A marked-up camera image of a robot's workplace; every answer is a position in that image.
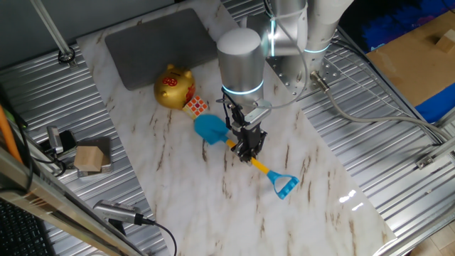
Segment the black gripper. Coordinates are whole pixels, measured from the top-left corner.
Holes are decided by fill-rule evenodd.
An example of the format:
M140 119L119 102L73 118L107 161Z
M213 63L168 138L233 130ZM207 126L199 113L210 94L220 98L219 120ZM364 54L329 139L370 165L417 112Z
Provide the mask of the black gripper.
M231 151L241 162L248 163L251 157L256 158L261 152L266 136L267 133L260 128L259 124L251 129L245 129L243 127L237 134L239 142L231 148Z

